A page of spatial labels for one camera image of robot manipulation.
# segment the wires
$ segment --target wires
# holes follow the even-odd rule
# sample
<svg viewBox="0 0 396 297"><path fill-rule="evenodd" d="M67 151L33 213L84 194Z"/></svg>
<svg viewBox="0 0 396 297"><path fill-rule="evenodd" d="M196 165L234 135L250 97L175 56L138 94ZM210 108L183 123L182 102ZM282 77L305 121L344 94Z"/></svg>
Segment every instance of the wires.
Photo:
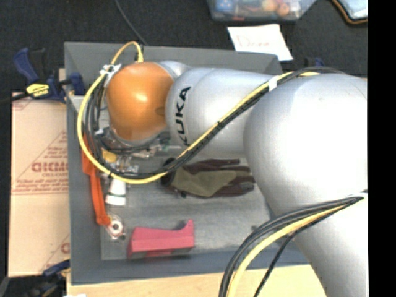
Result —
<svg viewBox="0 0 396 297"><path fill-rule="evenodd" d="M362 199L364 199L363 196L351 196L331 202L323 202L321 204L312 205L294 212L286 213L258 227L245 239L243 244L236 250L230 262L228 263L220 285L219 297L233 297L235 295L236 287L238 286L243 272L247 269L251 261L268 245L280 239L281 237L286 236L287 234L289 234L289 237L294 237L299 232L305 230L311 225L329 217L339 210L345 209L357 203ZM251 244L263 236L265 236L265 238L243 259L233 277L233 273L239 258L249 249ZM273 262L269 268L269 272L272 271L274 265L275 263ZM264 286L268 276L269 274L264 276L262 283L259 285L256 291L257 295Z"/></svg>
<svg viewBox="0 0 396 297"><path fill-rule="evenodd" d="M114 64L119 55L124 51L126 47L129 45L135 45L137 50L138 50L138 59L137 62L142 62L143 61L143 55L142 55L142 50L137 44L137 42L129 42L126 43L121 49L118 51L116 56L113 58L111 64ZM97 118L100 112L100 106L96 105L95 102L101 102L101 99L103 98L103 88L104 88L104 76L108 72L108 70L100 75L96 81L92 84L92 86L89 88L87 94L85 95L82 104L80 106L80 111L79 115L77 118L77 133L79 136L79 141L80 145L82 147L83 152L88 156L90 161L102 172L105 174L109 175L110 177L117 178L121 181L124 181L125 183L129 184L145 184L145 183L151 183L164 175L171 173L175 171L177 168L185 164L187 161L192 159L195 155L197 155L198 152L200 152L209 142L210 140L213 139L213 137L219 133L228 123L230 123L232 120L234 120L236 117L238 117L241 113L252 107L257 103L257 101L265 95L269 89L270 89L270 82L275 83L277 85L284 84L288 82L291 79L297 78L297 77L302 77L302 76L308 76L308 75L316 75L320 71L322 72L338 72L333 69L329 69L326 67L314 67L314 68L305 68L300 71L296 72L287 72L283 75L280 76L275 76L273 79L263 83L262 85L258 86L255 90L253 90L249 95L247 95L245 98L243 98L236 106L234 106L232 109L229 110L229 112L224 115L220 120L218 120L212 127L210 127L205 133L203 133L198 139L196 139L188 148L186 148L180 155L177 157L173 162L164 165L163 167L159 168L156 171L153 171L151 173L135 173L135 172L124 172L124 171L119 171L118 169L112 168L109 165L106 164L105 161L103 161L103 158L101 157L101 149L96 147L95 148L95 142L90 139L88 140L91 143L91 149L93 154L91 154L88 151L88 148L85 146L84 141L82 140L82 115L84 114L84 111L87 110L86 112L88 113L88 116L85 118L85 129L87 129L87 136L92 136L92 128L89 128L92 126L92 124L95 124L97 122Z"/></svg>
<svg viewBox="0 0 396 297"><path fill-rule="evenodd" d="M142 36L138 33L138 31L136 30L135 26L133 26L133 24L131 24L131 22L129 21L129 19L127 18L124 10L122 9L120 3L118 0L114 0L117 9L119 11L119 13L122 15L122 17L124 18L125 22L128 24L129 28L136 34L136 36L139 38L139 40L145 44L148 45L148 43L144 40L144 38L142 38Z"/></svg>
<svg viewBox="0 0 396 297"><path fill-rule="evenodd" d="M14 95L8 98L2 98L0 99L0 105L5 105L6 103L12 103L13 101L17 101L23 98L28 97L29 94L27 93L19 93L18 95Z"/></svg>

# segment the cardboard box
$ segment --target cardboard box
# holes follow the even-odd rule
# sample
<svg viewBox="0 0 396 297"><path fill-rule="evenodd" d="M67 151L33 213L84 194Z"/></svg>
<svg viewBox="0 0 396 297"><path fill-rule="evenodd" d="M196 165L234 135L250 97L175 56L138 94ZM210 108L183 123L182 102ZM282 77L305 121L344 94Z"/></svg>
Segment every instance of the cardboard box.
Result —
<svg viewBox="0 0 396 297"><path fill-rule="evenodd" d="M8 276L40 275L70 256L66 105L12 105Z"/></svg>

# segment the cable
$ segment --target cable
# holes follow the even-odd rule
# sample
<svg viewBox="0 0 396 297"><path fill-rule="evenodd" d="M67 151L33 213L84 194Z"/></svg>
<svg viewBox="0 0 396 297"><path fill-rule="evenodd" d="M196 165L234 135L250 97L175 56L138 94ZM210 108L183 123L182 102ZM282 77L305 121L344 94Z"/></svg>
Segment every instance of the cable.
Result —
<svg viewBox="0 0 396 297"><path fill-rule="evenodd" d="M18 95L14 95L14 96L11 96L8 98L2 98L0 100L0 105L5 105L6 103L12 103L13 101L17 101L17 100L26 98L28 96L29 96L29 94L27 94L27 93L19 93Z"/></svg>
<svg viewBox="0 0 396 297"><path fill-rule="evenodd" d="M238 263L239 258L246 252L246 250L259 238L263 237L263 235L268 234L273 231L279 230L279 228L283 228L290 223L297 222L302 218L310 217L319 212L323 212L325 210L330 210L339 206L349 206L357 203L358 201L364 199L362 193L359 196L350 196L338 200L333 200L329 202L322 202L319 204L310 205L289 213L286 213L278 218L275 218L271 221L268 221L262 224L260 227L256 228L240 245L240 247L236 250L233 257L230 259L222 278L222 282L219 290L219 297L227 296L228 287L231 282L231 278L233 272L236 268L236 264Z"/></svg>
<svg viewBox="0 0 396 297"><path fill-rule="evenodd" d="M257 246L253 248L253 250L243 259L241 265L238 267L235 276L233 277L231 283L230 283L230 289L227 293L227 297L234 297L236 293L236 287L238 286L239 281L242 278L242 275L244 271L247 269L249 264L254 260L254 258L262 251L264 250L268 245L272 244L276 240L280 239L281 237L287 235L290 232L294 232L311 222L314 222L323 216L328 215L329 213L335 212L337 210L342 209L343 206L339 206L333 209L328 209L324 212L316 213L314 215L310 215L306 218L300 219L284 228L281 230L275 232L274 234L270 235L269 237L265 238L262 242L260 242Z"/></svg>
<svg viewBox="0 0 396 297"><path fill-rule="evenodd" d="M124 51L124 49L131 45L135 44L135 46L138 49L138 62L142 62L142 50L135 41L126 43L121 49L118 51L116 56L112 60L112 64L114 64L117 61L118 56ZM205 133L203 133L197 140L195 140L188 148L186 148L178 158L175 159L175 161L167 164L166 166L163 166L157 171L151 172L151 173L135 173L135 172L120 172L117 169L110 168L110 166L104 165L106 162L103 161L100 153L95 153L94 155L91 155L91 153L88 153L87 147L84 145L84 142L82 140L82 114L84 113L84 110L87 108L87 111L90 111L88 113L93 113L95 107L91 106L92 101L89 101L88 98L94 93L96 89L99 89L100 91L100 85L103 82L104 75L107 73L107 71L100 75L96 81L92 84L92 86L89 88L87 94L85 95L83 102L80 106L80 111L79 111L79 118L77 118L77 129L79 133L79 140L80 140L80 145L82 146L82 150L84 153L87 154L88 158L90 161L102 172L106 173L110 177L117 178L121 181L124 181L125 183L129 184L145 184L145 183L151 183L162 176L175 171L177 168L182 166L184 163L189 161L192 157L194 157L199 151L201 151L208 143L209 141L218 133L220 132L229 122L231 122L234 118L239 116L241 113L252 107L256 102L269 91L269 85L271 83L276 83L277 85L284 84L285 82L288 82L291 79L294 79L296 77L301 77L301 76L309 76L309 75L315 75L318 74L318 71L324 71L324 72L338 72L334 69L329 69L327 67L313 67L313 68L305 68L296 72L287 72L285 74L275 76L273 79L263 83L262 85L258 86L253 92L251 92L248 96L243 98L236 106L234 106L229 112L224 115L217 123L215 123L212 127L210 127Z"/></svg>
<svg viewBox="0 0 396 297"><path fill-rule="evenodd" d="M122 9L120 3L118 0L114 0L117 9L119 11L119 13L122 15L122 17L124 18L125 22L128 24L129 28L136 34L136 36L139 38L139 40L145 44L148 45L148 43L146 42L146 40L144 38L142 38L142 36L138 33L138 31L136 30L135 26L133 26L133 24L131 24L131 22L129 21L129 19L127 18L124 10Z"/></svg>
<svg viewBox="0 0 396 297"><path fill-rule="evenodd" d="M290 243L290 241L298 234L298 232L294 232L291 235L287 236L285 241L282 243L282 245L280 246L279 250L277 251L275 257L273 258L273 260L271 261L271 264L268 266L267 271L264 274L264 277L262 278L259 286L257 287L256 292L254 293L253 297L259 297L260 292L262 290L262 288L264 287L265 283L267 283L268 278L270 277L272 271L275 268L276 263L278 262L280 256L282 255L283 251L286 249L287 245Z"/></svg>

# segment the kuka logo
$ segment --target kuka logo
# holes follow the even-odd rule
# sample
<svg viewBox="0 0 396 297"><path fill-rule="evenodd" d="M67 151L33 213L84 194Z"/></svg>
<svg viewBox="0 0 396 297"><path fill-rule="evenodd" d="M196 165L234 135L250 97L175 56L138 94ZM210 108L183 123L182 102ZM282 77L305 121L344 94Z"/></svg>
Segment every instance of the kuka logo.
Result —
<svg viewBox="0 0 396 297"><path fill-rule="evenodd" d="M176 127L178 129L179 138L184 142L186 146L189 146L187 135L184 131L184 123L183 123L183 108L184 103L186 102L187 92L191 87L184 88L180 91L179 98L182 100L181 104L179 101L176 102Z"/></svg>

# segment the yellow cable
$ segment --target yellow cable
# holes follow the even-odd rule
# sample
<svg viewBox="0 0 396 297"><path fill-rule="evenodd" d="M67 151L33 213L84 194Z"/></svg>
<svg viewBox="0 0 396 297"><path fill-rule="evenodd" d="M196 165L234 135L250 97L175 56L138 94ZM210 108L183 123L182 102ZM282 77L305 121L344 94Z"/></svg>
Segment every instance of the yellow cable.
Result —
<svg viewBox="0 0 396 297"><path fill-rule="evenodd" d="M268 236L264 240L262 240L257 246L255 246L249 254L243 259L241 265L239 265L234 277L232 278L230 282L230 288L228 289L227 292L227 297L234 297L236 293L236 288L238 286L239 281L241 280L241 277L243 276L243 273L249 266L249 264L256 258L256 256L263 250L265 249L268 245L272 244L276 240L280 239L282 236L287 235L288 233L292 233L303 226L306 226L307 224L323 217L324 215L327 215L331 212L334 212L336 210L342 209L345 207L345 205L338 206L336 208L328 209L323 212L316 213L314 215L310 215L306 218L300 219L294 223L291 223L290 225L284 227L283 229L273 233L272 235Z"/></svg>
<svg viewBox="0 0 396 297"><path fill-rule="evenodd" d="M116 55L114 56L113 60L111 61L111 64L115 64L115 62L117 61L118 57L121 55L121 53L130 45L135 45L135 47L138 50L138 58L137 58L137 62L143 62L143 54L141 52L141 48L139 46L138 43L136 43L135 41L131 41L129 43L126 43L125 45L123 45L119 51L116 53ZM104 78L104 76L106 75L107 70L100 75L96 81L94 81L94 83L92 84L92 86L88 89L87 93L85 94L82 102L81 102L81 106L80 106L80 110L77 116L77 136L80 142L80 146L81 149L83 151L84 154L86 154L86 156L88 157L88 159L93 163L93 165L95 167L97 167L100 171L104 172L107 175L110 175L113 178L119 179L121 181L124 181L125 183L128 184L147 184L147 183L151 183L159 178L161 178L162 176L166 175L167 172L164 173L159 173L159 174L153 174L152 176L148 177L148 178L144 178L144 179L132 179L132 178L125 178L122 176L119 176L115 173L112 173L109 169L107 169L106 167L104 167L101 163L99 163L95 157L93 157L93 155L88 151L87 146L84 143L84 140L82 138L82 116L84 114L84 110L85 107L87 105L87 102L91 96L91 94L93 93L93 91L98 87L98 85L100 84L100 82L102 81L102 79ZM276 76L274 77L276 79L276 81L278 81L279 79L291 74L292 72L287 72L284 73L282 75ZM258 86L255 90L253 90L249 95L245 96L237 105L235 105L231 110L229 110L229 112L224 115L218 122L222 122L224 121L227 117L229 117L230 114L234 113L237 109L239 109L241 106L243 106L247 101L249 101L253 96L255 96L256 94L258 94L259 92L263 91L264 89L266 89L267 87L269 87L269 81L263 83L262 85ZM192 150L196 145L198 145L199 143L201 143L206 137L207 135L214 130L217 127L217 123L214 124L212 127L210 127L205 133L203 133L197 140L195 140L188 148L186 148L180 155L178 158L182 157L184 154L188 153L188 151Z"/></svg>

